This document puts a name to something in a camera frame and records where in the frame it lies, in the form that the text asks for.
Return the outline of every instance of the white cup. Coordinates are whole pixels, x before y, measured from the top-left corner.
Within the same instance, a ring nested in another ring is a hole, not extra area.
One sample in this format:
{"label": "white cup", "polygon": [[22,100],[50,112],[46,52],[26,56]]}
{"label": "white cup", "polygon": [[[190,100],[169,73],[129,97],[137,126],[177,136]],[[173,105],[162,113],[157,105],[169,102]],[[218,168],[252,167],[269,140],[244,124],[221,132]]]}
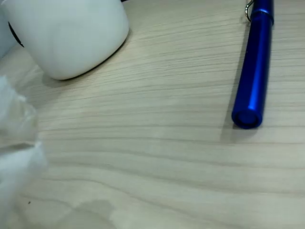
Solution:
{"label": "white cup", "polygon": [[59,80],[106,60],[129,31],[120,0],[4,0],[1,9],[35,62]]}

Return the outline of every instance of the plastic bag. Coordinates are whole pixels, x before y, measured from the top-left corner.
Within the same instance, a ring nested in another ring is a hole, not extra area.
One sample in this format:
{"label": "plastic bag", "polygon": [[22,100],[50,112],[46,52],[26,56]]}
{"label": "plastic bag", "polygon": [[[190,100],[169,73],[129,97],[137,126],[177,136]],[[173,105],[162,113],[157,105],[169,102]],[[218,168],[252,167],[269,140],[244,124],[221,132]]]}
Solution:
{"label": "plastic bag", "polygon": [[0,228],[18,192],[47,165],[35,109],[0,76]]}

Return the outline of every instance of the pen clip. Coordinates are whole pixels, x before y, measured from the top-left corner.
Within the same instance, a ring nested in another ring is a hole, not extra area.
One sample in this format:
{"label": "pen clip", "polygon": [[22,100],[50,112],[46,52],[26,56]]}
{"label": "pen clip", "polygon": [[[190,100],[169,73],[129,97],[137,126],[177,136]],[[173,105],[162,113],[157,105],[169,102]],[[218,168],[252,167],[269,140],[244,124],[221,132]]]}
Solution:
{"label": "pen clip", "polygon": [[247,5],[246,7],[244,8],[244,13],[246,15],[246,18],[249,22],[251,22],[251,18],[249,17],[249,14],[248,14],[248,10],[249,10],[249,7],[254,3],[254,0],[251,0]]}

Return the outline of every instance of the blue pen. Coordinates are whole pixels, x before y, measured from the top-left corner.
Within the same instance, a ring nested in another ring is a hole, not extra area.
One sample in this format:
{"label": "blue pen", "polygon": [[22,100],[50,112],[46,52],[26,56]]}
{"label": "blue pen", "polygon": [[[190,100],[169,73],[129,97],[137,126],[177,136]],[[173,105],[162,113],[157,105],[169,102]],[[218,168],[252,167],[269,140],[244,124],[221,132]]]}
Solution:
{"label": "blue pen", "polygon": [[[251,19],[248,8],[253,5]],[[245,8],[251,22],[244,65],[240,77],[232,120],[243,129],[258,127],[263,121],[274,24],[274,1],[252,0]]]}

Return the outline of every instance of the light wood table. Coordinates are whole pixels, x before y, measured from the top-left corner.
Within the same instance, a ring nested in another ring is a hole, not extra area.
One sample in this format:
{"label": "light wood table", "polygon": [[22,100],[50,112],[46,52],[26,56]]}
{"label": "light wood table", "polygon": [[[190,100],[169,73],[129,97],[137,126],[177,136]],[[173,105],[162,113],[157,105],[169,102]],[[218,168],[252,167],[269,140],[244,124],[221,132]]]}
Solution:
{"label": "light wood table", "polygon": [[305,1],[276,0],[264,123],[230,118],[245,0],[130,0],[124,46],[81,77],[0,64],[39,112],[50,168],[10,229],[304,229]]}

